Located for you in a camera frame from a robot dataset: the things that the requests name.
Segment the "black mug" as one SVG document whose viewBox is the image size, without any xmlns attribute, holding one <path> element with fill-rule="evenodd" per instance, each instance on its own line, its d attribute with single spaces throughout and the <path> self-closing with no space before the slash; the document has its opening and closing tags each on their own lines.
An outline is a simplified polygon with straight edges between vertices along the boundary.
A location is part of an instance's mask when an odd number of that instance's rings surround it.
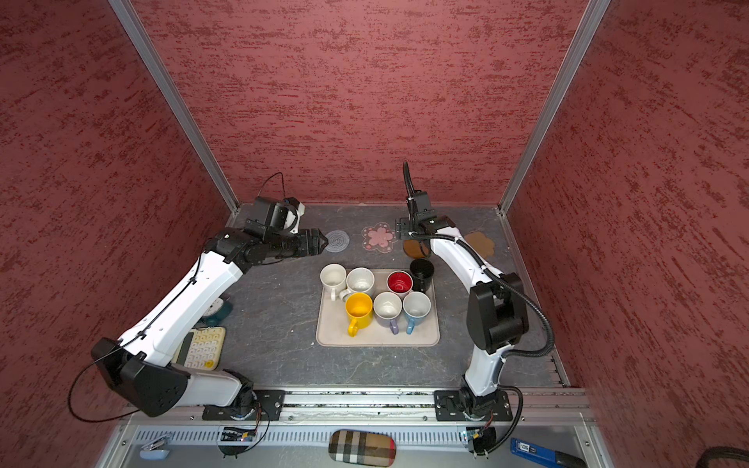
<svg viewBox="0 0 749 468">
<path fill-rule="evenodd" d="M 413 291 L 425 293 L 432 284 L 435 273 L 434 265 L 427 259 L 414 259 L 410 265 L 410 274 L 413 278 Z"/>
</svg>

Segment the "pink flower coaster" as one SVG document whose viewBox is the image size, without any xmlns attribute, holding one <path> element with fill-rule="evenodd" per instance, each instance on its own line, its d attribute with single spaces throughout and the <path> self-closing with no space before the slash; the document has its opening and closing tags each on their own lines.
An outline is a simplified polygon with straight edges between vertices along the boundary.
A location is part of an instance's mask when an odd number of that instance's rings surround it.
<svg viewBox="0 0 749 468">
<path fill-rule="evenodd" d="M 362 229 L 362 237 L 362 246 L 366 251 L 380 254 L 391 253 L 397 242 L 395 233 L 387 222 L 366 226 Z"/>
</svg>

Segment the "grey woven round coaster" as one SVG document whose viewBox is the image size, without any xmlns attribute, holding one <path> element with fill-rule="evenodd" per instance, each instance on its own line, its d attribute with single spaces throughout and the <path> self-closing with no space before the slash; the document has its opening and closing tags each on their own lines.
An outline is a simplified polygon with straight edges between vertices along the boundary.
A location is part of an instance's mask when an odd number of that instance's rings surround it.
<svg viewBox="0 0 749 468">
<path fill-rule="evenodd" d="M 343 230 L 333 230 L 326 234 L 328 244 L 325 247 L 327 252 L 332 254 L 342 253 L 347 249 L 350 243 L 349 235 Z"/>
</svg>

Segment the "brown cork round coaster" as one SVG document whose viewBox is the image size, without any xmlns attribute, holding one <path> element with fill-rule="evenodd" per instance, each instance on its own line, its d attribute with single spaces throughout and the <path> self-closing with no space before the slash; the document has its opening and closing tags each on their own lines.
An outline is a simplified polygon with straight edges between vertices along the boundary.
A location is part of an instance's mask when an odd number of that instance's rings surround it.
<svg viewBox="0 0 749 468">
<path fill-rule="evenodd" d="M 406 240 L 403 251 L 411 259 L 428 259 L 431 256 L 429 245 L 425 241 Z"/>
</svg>

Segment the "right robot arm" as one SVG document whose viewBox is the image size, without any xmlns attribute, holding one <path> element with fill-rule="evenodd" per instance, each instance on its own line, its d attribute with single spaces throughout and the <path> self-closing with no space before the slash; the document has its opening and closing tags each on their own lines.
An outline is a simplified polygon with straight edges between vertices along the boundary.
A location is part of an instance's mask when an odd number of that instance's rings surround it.
<svg viewBox="0 0 749 468">
<path fill-rule="evenodd" d="M 422 223 L 399 218 L 396 235 L 429 243 L 431 253 L 450 267 L 468 292 L 466 327 L 474 348 L 458 390 L 458 408 L 468 417 L 484 417 L 501 401 L 503 354 L 528 333 L 525 302 L 501 285 L 507 276 L 487 263 L 448 218 Z"/>
</svg>

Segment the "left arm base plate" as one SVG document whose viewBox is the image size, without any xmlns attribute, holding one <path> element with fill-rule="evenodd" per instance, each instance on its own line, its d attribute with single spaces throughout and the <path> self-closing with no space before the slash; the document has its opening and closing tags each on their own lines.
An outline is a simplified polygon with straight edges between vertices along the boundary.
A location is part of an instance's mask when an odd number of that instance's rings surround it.
<svg viewBox="0 0 749 468">
<path fill-rule="evenodd" d="M 251 405 L 249 415 L 243 419 L 233 417 L 230 408 L 217 406 L 206 406 L 203 409 L 202 419 L 204 421 L 230 421 L 236 423 L 249 423 L 261 415 L 266 420 L 278 421 L 284 407 L 287 392 L 280 389 L 255 390 L 255 397 Z"/>
</svg>

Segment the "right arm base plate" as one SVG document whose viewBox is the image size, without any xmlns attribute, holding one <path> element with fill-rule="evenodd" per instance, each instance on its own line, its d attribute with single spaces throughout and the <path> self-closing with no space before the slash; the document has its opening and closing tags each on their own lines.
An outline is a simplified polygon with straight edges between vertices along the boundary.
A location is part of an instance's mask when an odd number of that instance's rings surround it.
<svg viewBox="0 0 749 468">
<path fill-rule="evenodd" d="M 433 394 L 438 421 L 487 422 L 513 419 L 507 393 L 497 390 L 486 396 L 474 396 L 468 388 L 437 390 Z"/>
</svg>

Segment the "cream white mug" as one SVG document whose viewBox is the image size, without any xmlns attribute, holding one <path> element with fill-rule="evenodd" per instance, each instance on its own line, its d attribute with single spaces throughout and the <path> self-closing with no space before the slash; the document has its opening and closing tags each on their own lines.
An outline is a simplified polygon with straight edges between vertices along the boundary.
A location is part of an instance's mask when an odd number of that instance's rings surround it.
<svg viewBox="0 0 749 468">
<path fill-rule="evenodd" d="M 326 265 L 320 272 L 320 281 L 324 293 L 330 300 L 338 300 L 341 293 L 346 289 L 346 269 L 337 263 Z"/>
</svg>

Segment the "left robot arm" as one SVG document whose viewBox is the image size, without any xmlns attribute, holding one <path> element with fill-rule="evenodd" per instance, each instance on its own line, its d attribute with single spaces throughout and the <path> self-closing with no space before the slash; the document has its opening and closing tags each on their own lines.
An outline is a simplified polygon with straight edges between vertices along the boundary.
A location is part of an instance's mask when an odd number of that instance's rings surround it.
<svg viewBox="0 0 749 468">
<path fill-rule="evenodd" d="M 175 365 L 177 348 L 209 307 L 267 259 L 320 255 L 327 238 L 316 228 L 266 238 L 235 228 L 211 239 L 177 286 L 119 339 L 101 339 L 92 356 L 106 385 L 149 417 L 176 407 L 216 407 L 234 420 L 259 414 L 253 384 L 230 370 Z"/>
</svg>

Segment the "white speckled mug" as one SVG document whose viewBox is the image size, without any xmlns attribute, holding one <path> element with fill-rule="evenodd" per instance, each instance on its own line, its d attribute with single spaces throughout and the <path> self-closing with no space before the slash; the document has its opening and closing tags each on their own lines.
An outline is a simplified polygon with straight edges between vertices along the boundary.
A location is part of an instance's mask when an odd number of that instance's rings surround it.
<svg viewBox="0 0 749 468">
<path fill-rule="evenodd" d="M 373 297 L 376 277 L 372 270 L 358 267 L 351 270 L 345 279 L 345 287 L 339 293 L 339 299 L 347 301 L 353 294 L 366 294 Z"/>
</svg>

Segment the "yellow mug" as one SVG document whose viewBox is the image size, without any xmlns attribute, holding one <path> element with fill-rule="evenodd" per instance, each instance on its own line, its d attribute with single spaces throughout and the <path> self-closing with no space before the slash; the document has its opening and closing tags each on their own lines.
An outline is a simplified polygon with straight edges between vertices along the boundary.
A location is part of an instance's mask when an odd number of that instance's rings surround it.
<svg viewBox="0 0 749 468">
<path fill-rule="evenodd" d="M 355 292 L 345 302 L 345 311 L 349 320 L 347 333 L 356 337 L 361 330 L 368 328 L 373 321 L 374 302 L 363 292 Z"/>
</svg>

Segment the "brown wooden flower coaster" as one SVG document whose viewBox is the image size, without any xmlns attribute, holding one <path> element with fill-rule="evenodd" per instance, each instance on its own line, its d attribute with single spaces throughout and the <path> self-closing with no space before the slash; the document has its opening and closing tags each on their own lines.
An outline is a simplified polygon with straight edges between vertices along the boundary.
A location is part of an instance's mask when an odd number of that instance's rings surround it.
<svg viewBox="0 0 749 468">
<path fill-rule="evenodd" d="M 484 232 L 470 232 L 464 235 L 464 239 L 483 259 L 489 259 L 495 254 L 495 242 Z"/>
</svg>

